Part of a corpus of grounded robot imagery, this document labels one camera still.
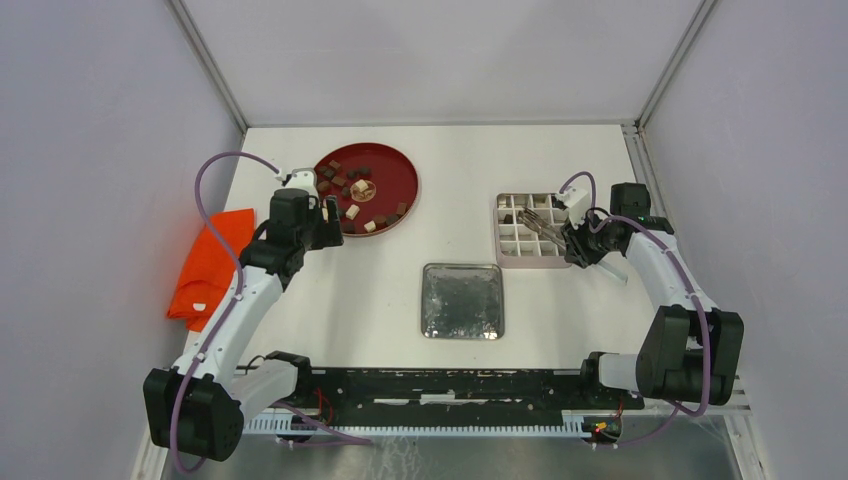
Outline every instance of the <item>orange cloth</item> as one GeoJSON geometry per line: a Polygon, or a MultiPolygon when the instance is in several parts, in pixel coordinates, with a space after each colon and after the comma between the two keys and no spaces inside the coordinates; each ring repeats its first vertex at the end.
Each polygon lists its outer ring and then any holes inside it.
{"type": "MultiPolygon", "coordinates": [[[[237,255],[250,243],[255,224],[252,208],[218,213],[212,215],[211,220],[237,255]]],[[[235,271],[224,247],[208,228],[203,227],[183,265],[177,291],[168,308],[168,318],[184,318],[187,329],[203,330],[224,298],[235,271]]]]}

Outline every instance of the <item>metal frame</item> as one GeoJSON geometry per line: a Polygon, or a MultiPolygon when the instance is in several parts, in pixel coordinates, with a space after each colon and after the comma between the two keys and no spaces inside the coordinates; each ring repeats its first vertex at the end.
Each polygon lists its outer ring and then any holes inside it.
{"type": "Polygon", "coordinates": [[[203,37],[200,35],[200,31],[197,29],[197,25],[194,23],[194,19],[192,19],[185,2],[183,0],[165,0],[165,3],[174,15],[177,25],[183,31],[189,46],[191,46],[194,55],[197,57],[197,61],[200,63],[203,71],[206,72],[206,76],[209,77],[209,81],[212,82],[212,86],[215,87],[218,96],[224,102],[224,106],[227,108],[227,113],[230,115],[233,123],[238,127],[242,135],[246,134],[249,127],[247,119],[244,117],[244,113],[242,113],[226,80],[224,80],[224,75],[221,74],[218,64],[215,63],[215,59],[209,52],[209,47],[203,41],[203,37]]]}
{"type": "Polygon", "coordinates": [[[645,106],[642,107],[642,112],[639,114],[639,118],[636,119],[637,127],[644,128],[651,120],[651,116],[657,109],[657,104],[659,104],[660,100],[662,100],[662,97],[665,94],[668,85],[671,83],[671,80],[677,73],[680,64],[689,54],[689,50],[692,47],[692,44],[695,43],[695,39],[698,38],[701,28],[704,26],[718,3],[719,0],[701,0],[700,5],[698,5],[698,9],[695,11],[695,15],[689,22],[686,30],[683,32],[683,36],[677,43],[674,53],[671,54],[671,58],[669,58],[668,63],[657,81],[657,84],[654,86],[654,90],[648,96],[645,106]]]}

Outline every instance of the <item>red round tray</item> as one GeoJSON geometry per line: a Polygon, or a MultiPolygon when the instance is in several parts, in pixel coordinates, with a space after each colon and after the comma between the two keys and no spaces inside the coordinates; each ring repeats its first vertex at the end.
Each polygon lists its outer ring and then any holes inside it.
{"type": "MultiPolygon", "coordinates": [[[[392,147],[379,143],[355,143],[346,147],[339,148],[329,155],[325,156],[315,165],[315,173],[318,176],[318,183],[322,181],[330,181],[322,174],[324,167],[329,167],[330,162],[336,162],[341,165],[337,176],[344,178],[345,185],[352,187],[353,184],[360,178],[373,184],[374,195],[367,200],[357,201],[353,196],[344,198],[342,196],[342,188],[333,183],[330,184],[330,189],[320,193],[323,199],[327,195],[335,195],[338,199],[339,206],[347,210],[351,205],[359,206],[359,213],[353,220],[345,216],[341,217],[342,225],[353,222],[355,233],[346,233],[346,236],[351,237],[366,237],[383,233],[395,225],[402,222],[409,216],[412,206],[418,198],[418,172],[412,166],[412,162],[406,158],[406,155],[400,153],[392,147]],[[368,177],[357,176],[354,179],[347,178],[347,173],[351,170],[358,170],[361,167],[371,169],[371,175],[368,177]],[[376,215],[384,215],[388,217],[391,214],[397,213],[398,205],[406,204],[406,213],[392,225],[377,229],[371,233],[365,231],[365,224],[370,222],[376,215]]],[[[360,200],[368,197],[368,195],[360,196],[360,200]]]]}

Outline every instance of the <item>white wall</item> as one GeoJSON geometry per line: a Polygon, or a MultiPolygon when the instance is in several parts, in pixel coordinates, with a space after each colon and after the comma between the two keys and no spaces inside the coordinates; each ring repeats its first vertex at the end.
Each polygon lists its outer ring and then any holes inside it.
{"type": "Polygon", "coordinates": [[[254,126],[639,114],[699,0],[188,0],[254,126]]]}
{"type": "Polygon", "coordinates": [[[127,478],[239,135],[162,1],[3,2],[0,64],[0,478],[127,478]]]}
{"type": "Polygon", "coordinates": [[[704,289],[746,321],[741,369],[776,478],[845,478],[848,3],[724,1],[648,126],[704,289]]]}

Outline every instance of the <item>grid tray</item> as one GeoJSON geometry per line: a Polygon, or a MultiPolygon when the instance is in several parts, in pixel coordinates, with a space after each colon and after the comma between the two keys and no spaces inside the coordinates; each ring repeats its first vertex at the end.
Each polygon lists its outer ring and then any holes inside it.
{"type": "Polygon", "coordinates": [[[495,253],[502,268],[568,268],[560,248],[518,222],[518,212],[530,208],[559,229],[568,212],[551,204],[551,193],[502,193],[494,208],[495,253]]]}

